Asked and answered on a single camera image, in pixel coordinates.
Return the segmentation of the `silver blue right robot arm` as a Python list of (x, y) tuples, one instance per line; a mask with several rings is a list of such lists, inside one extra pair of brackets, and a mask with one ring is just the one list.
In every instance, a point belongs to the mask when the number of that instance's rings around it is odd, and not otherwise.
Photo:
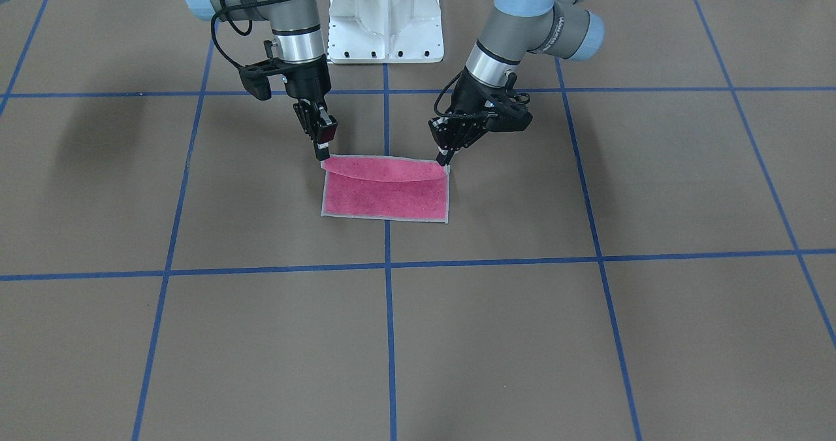
[(337, 120), (329, 114), (326, 95), (332, 84), (317, 0), (184, 0), (191, 13), (211, 24), (215, 47), (217, 23), (268, 22), (272, 38), (264, 42), (266, 59), (252, 64), (233, 61), (245, 90), (259, 101), (272, 96), (270, 78), (280, 76), (318, 161), (329, 158)]

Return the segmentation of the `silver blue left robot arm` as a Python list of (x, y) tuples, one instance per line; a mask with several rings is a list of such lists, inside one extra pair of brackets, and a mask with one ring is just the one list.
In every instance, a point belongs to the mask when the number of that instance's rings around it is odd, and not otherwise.
[(487, 133), (521, 132), (530, 125), (529, 95), (515, 90), (528, 54), (586, 61), (604, 40), (602, 19), (586, 0), (494, 0), (465, 65), (447, 84), (450, 104), (433, 106), (428, 127), (436, 162), (446, 167), (459, 150)]

